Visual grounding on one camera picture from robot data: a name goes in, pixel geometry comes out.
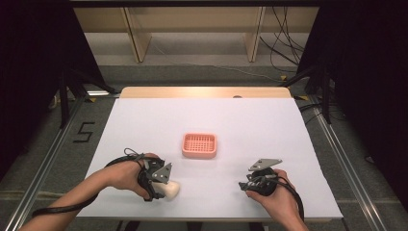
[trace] metal rail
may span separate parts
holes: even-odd
[[[315,96],[310,96],[312,103],[318,103],[318,100]],[[336,136],[336,133],[333,130],[331,124],[327,124],[324,117],[321,115],[321,111],[318,108],[315,108],[315,114],[318,117],[319,124],[328,139],[333,152],[344,172],[345,178],[348,181],[351,189],[356,196],[357,201],[360,204],[361,209],[363,210],[364,215],[366,216],[367,222],[369,223],[372,230],[385,231],[387,230],[382,218],[380,217],[378,210],[374,203],[372,202],[368,192],[363,186],[360,178],[357,175],[352,163],[347,157],[342,144]]]
[[[17,230],[24,223],[25,218],[27,217],[28,213],[30,212],[31,207],[36,201],[36,196],[37,196],[39,189],[44,183],[49,170],[54,164],[54,161],[57,157],[58,152],[60,151],[62,145],[64,144],[64,140],[65,140],[67,132],[69,131],[71,127],[72,120],[76,116],[83,102],[84,102],[84,98],[76,98],[76,101],[70,112],[71,117],[67,121],[66,125],[60,129],[56,138],[51,144],[50,149],[48,150],[44,160],[41,163],[41,166],[39,167],[33,181],[30,184],[30,187],[24,193],[20,203],[18,204],[17,208],[13,212],[9,220],[9,224],[6,228],[7,231]]]

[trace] plastic basket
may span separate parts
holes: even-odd
[[[210,159],[217,154],[214,134],[188,133],[183,138],[183,155],[189,158]]]

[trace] white tabletop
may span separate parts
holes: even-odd
[[[182,155],[185,133],[217,135],[210,160]],[[132,192],[106,189],[79,217],[138,220],[268,220],[240,190],[258,159],[282,159],[300,194],[305,218],[342,218],[322,175],[302,116],[291,98],[117,99],[88,175],[123,156],[123,149],[153,152],[173,163],[170,180],[181,190],[172,200],[144,202]]]

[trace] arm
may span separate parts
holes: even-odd
[[[284,170],[274,169],[274,171],[279,176],[288,180]],[[246,191],[246,194],[259,202],[267,210],[270,217],[281,223],[286,230],[308,230],[306,224],[300,218],[295,199],[283,186],[277,185],[276,190],[269,196],[262,196],[254,191]]]
[[[50,207],[63,207],[83,202],[107,187],[115,187],[118,190],[129,190],[139,196],[148,199],[147,191],[138,184],[140,166],[135,162],[122,162],[102,168],[70,192],[56,200]],[[28,221],[20,230],[65,230],[80,211],[69,213],[42,215]]]

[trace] human hand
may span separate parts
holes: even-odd
[[[147,153],[145,156],[159,158],[153,153]],[[107,186],[115,187],[118,190],[129,190],[144,199],[149,199],[149,193],[138,183],[140,166],[144,166],[143,160],[139,161],[139,165],[133,161],[125,161],[105,167],[101,171],[107,177]]]
[[[286,171],[274,169],[278,176],[285,178],[294,188],[288,179]],[[269,196],[263,196],[254,191],[246,191],[246,194],[259,202],[268,214],[277,222],[281,223],[287,230],[308,230],[301,219],[296,200],[293,195],[281,185],[276,186],[276,190]]]

